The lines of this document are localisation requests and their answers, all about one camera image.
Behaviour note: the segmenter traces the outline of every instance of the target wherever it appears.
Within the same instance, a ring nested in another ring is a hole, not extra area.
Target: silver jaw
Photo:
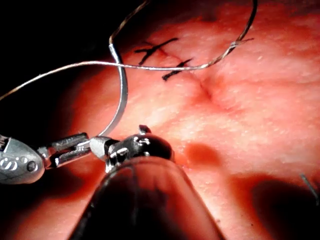
[[[90,153],[89,148],[78,146],[88,139],[86,133],[80,133],[34,150],[17,139],[0,135],[0,184],[36,182],[45,169],[59,168]]]

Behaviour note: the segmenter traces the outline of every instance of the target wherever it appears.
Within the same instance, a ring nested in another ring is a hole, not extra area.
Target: skin
[[[144,124],[166,139],[226,239],[317,234],[319,207],[299,175],[318,189],[317,7],[316,2],[260,2],[246,36],[254,40],[207,69],[180,72],[167,81],[162,76],[168,72],[126,70],[128,104],[110,137],[123,139]],[[190,66],[205,63],[237,38],[251,11],[247,1],[181,8],[159,8],[150,21],[134,25],[130,31],[136,35],[121,48],[123,61],[139,63],[144,53],[134,50],[150,47],[143,41],[158,45],[179,38],[144,65],[176,66],[191,58]],[[83,72],[56,110],[72,112],[65,133],[100,132],[117,107],[118,82],[116,68]],[[27,197],[8,219],[4,239],[66,239],[103,176],[104,163],[92,155],[47,171],[35,183],[41,193]]]

